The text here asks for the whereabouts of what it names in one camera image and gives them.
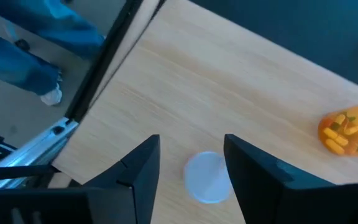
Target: wooden table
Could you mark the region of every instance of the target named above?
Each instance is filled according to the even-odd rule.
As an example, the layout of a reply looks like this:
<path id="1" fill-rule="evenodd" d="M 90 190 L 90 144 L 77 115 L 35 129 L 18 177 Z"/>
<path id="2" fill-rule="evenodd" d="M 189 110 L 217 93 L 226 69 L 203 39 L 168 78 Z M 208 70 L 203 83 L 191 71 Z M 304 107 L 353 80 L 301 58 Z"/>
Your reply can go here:
<path id="1" fill-rule="evenodd" d="M 151 134 L 161 135 L 152 223 L 243 223 L 234 196 L 204 205 L 183 187 L 197 152 L 234 133 L 335 183 L 358 182 L 358 158 L 329 153 L 321 117 L 358 104 L 358 86 L 186 0 L 168 0 L 54 166 L 83 183 Z"/>

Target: blue jeans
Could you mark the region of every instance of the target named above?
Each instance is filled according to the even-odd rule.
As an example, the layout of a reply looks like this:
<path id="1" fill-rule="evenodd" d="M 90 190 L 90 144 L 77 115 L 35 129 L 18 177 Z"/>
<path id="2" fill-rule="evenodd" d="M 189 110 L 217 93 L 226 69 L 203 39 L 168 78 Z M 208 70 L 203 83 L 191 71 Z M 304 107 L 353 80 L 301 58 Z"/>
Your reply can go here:
<path id="1" fill-rule="evenodd" d="M 44 95 L 56 88 L 58 68 L 0 38 L 0 80 Z"/>
<path id="2" fill-rule="evenodd" d="M 104 41 L 94 25 L 59 0 L 0 0 L 0 16 L 82 58 L 92 59 Z"/>
<path id="3" fill-rule="evenodd" d="M 83 58 L 92 59 L 104 37 L 59 0 L 0 0 L 0 16 Z M 58 69 L 0 38 L 0 80 L 44 95 L 56 88 Z"/>

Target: white sneaker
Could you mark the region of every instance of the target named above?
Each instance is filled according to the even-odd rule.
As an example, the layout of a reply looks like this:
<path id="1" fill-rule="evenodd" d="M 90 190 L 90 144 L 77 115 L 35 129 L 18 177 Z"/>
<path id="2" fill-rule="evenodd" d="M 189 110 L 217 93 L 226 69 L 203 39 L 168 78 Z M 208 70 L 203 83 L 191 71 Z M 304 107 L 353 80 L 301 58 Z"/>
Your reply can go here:
<path id="1" fill-rule="evenodd" d="M 42 102 L 44 102 L 48 106 L 53 106 L 62 100 L 63 93 L 60 90 L 59 84 L 56 85 L 56 89 L 50 91 L 49 93 L 41 96 Z"/>

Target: snack package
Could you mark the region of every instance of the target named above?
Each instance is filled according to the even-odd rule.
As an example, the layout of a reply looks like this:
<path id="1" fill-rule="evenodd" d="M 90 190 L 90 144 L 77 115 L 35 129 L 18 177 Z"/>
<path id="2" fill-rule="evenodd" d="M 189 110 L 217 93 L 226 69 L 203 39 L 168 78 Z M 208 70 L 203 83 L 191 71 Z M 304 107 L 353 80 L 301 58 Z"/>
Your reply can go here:
<path id="1" fill-rule="evenodd" d="M 358 156 L 358 105 L 326 115 L 318 126 L 324 146 L 340 156 Z"/>

